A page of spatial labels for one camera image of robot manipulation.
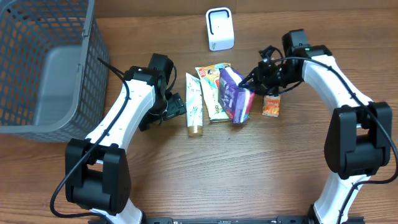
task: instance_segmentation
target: orange packet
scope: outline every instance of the orange packet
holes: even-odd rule
[[[280,95],[265,96],[262,106],[262,115],[278,117],[280,106]]]

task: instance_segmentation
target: gray plastic container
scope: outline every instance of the gray plastic container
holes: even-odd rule
[[[94,0],[0,0],[0,133],[84,138],[101,121],[109,61]]]

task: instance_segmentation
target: purple package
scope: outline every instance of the purple package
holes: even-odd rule
[[[218,102],[233,123],[243,123],[249,119],[249,111],[254,99],[254,92],[239,88],[242,75],[228,67],[221,70]]]

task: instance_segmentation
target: wooden tabletop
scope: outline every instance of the wooden tabletop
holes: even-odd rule
[[[120,70],[145,67],[152,53],[166,54],[178,69],[173,92],[185,100],[185,72],[228,62],[247,75],[260,60],[258,50],[274,45],[292,29],[304,28],[312,45],[326,45],[346,76],[374,101],[387,101],[394,112],[393,138],[398,141],[398,10],[276,12],[234,14],[235,46],[209,52],[204,16],[98,19]],[[121,89],[109,75],[107,112]],[[250,120],[242,125],[210,123],[204,110],[204,135],[188,138],[186,118],[137,131],[127,158],[131,200],[149,217],[266,218],[304,215],[320,196],[329,169],[323,145],[329,111],[308,84],[282,96],[278,118],[261,115],[256,96]],[[66,143],[39,143],[0,136],[0,222],[86,223],[55,218],[50,197],[65,175]],[[386,179],[392,159],[373,179]],[[350,215],[367,223],[398,223],[398,181],[367,185]],[[82,212],[65,200],[62,213]]]

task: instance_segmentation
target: robotic hand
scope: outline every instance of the robotic hand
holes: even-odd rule
[[[307,216],[278,217],[270,223],[291,223],[292,220],[308,224],[364,223],[363,218],[348,218],[348,210],[361,185],[386,184],[398,176],[396,172],[389,180],[369,180],[380,166],[389,162],[390,147],[397,160],[396,147],[390,137],[392,111],[387,103],[373,103],[357,90],[325,46],[311,47],[308,44],[304,30],[290,31],[282,41],[286,57],[283,58],[282,52],[274,47],[265,49],[261,52],[264,60],[239,86],[251,88],[260,95],[272,95],[280,86],[285,88],[295,82],[310,84],[332,114],[325,143],[330,174],[320,198],[310,207]],[[281,59],[271,60],[274,51],[280,53]],[[160,58],[155,60],[160,61],[156,65],[152,58],[149,68],[131,67],[124,74],[125,86],[105,119],[86,140],[72,139],[67,146],[67,176],[64,178],[67,200],[92,211],[77,215],[100,216],[104,223],[146,222],[143,213],[129,199],[131,180],[127,147],[137,127],[143,131],[154,120],[166,120],[186,112],[179,95],[171,95],[165,89],[172,65],[164,55],[154,57]],[[369,132],[357,136],[357,128]],[[75,171],[82,158],[84,163]],[[96,162],[103,163],[102,172],[87,167]],[[77,217],[61,215],[53,207],[52,211],[58,217]]]

